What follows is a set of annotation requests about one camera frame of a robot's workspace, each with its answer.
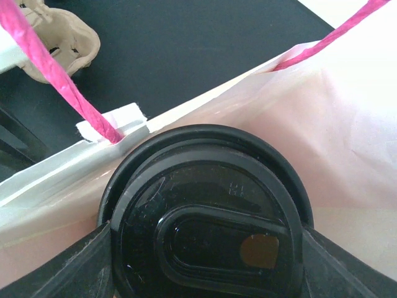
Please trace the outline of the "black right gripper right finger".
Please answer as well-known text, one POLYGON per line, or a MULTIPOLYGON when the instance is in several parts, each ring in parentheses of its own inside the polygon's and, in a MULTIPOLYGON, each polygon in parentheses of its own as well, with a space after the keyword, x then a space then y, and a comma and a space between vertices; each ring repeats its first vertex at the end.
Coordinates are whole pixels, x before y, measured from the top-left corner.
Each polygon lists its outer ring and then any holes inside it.
POLYGON ((396 281, 311 227, 303 231, 302 297, 396 297, 396 281))

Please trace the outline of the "cream pink Cakes paper bag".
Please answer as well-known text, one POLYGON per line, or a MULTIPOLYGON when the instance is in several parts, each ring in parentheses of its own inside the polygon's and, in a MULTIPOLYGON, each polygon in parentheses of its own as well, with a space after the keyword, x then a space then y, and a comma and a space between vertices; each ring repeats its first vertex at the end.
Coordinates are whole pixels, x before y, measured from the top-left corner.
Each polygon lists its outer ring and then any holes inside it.
POLYGON ((299 175, 314 226, 396 279, 396 2, 369 1, 315 55, 288 52, 171 109, 127 136, 77 144, 1 183, 1 286, 95 230, 101 194, 124 157, 168 130, 226 124, 273 146, 299 175))

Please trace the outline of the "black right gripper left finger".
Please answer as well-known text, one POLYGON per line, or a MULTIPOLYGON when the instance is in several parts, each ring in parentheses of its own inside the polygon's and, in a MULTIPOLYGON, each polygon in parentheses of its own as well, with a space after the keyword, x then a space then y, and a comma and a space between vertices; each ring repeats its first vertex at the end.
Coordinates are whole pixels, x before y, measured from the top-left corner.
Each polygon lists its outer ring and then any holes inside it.
POLYGON ((1 297, 113 297, 110 224, 104 223, 41 267, 1 289, 1 297))

